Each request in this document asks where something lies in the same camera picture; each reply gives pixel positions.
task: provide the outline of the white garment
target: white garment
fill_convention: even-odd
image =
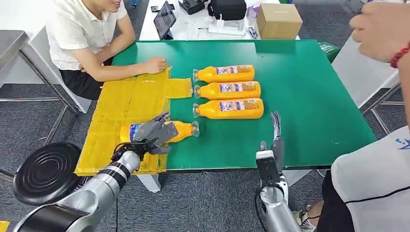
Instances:
[[[122,0],[117,12],[102,12],[102,20],[82,0],[53,0],[51,9],[45,28],[51,60],[61,70],[79,70],[71,50],[90,47],[98,53],[111,43],[117,20],[127,15]]]
[[[409,128],[400,128],[337,158],[332,165],[332,181],[344,202],[383,196],[410,186]],[[410,189],[347,206],[355,232],[410,231]]]

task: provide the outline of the red bracelet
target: red bracelet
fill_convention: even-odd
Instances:
[[[409,52],[409,50],[410,50],[410,43],[407,45],[407,47],[405,47],[405,48],[402,48],[399,52],[397,52],[396,54],[395,54],[395,56],[391,59],[391,61],[390,61],[390,65],[393,67],[393,68],[397,68],[397,63],[398,63],[398,61],[405,55],[405,54],[407,54],[408,52]]]

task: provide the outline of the white cable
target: white cable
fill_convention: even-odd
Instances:
[[[319,173],[319,175],[321,175],[321,177],[324,178],[324,175],[319,171],[319,169],[316,169],[316,171]]]

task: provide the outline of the human hand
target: human hand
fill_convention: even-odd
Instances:
[[[78,65],[78,68],[80,69],[80,71],[81,71],[82,73],[86,73],[86,72],[87,72],[81,64]]]
[[[402,3],[371,2],[362,14],[350,21],[355,29],[352,38],[361,43],[360,53],[383,62],[410,42],[410,5]]]
[[[144,64],[146,73],[156,74],[162,72],[166,67],[166,60],[162,57],[153,57]]]

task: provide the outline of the green table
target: green table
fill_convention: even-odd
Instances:
[[[188,78],[192,69],[207,66],[252,64],[262,86],[261,119],[196,119],[201,135],[171,144],[169,171],[256,168],[259,142],[272,141],[275,110],[282,117],[285,169],[327,168],[338,156],[376,140],[314,40],[138,42],[115,56],[114,64],[151,56],[167,59],[171,78]],[[192,104],[206,101],[171,100],[171,119],[192,122]]]

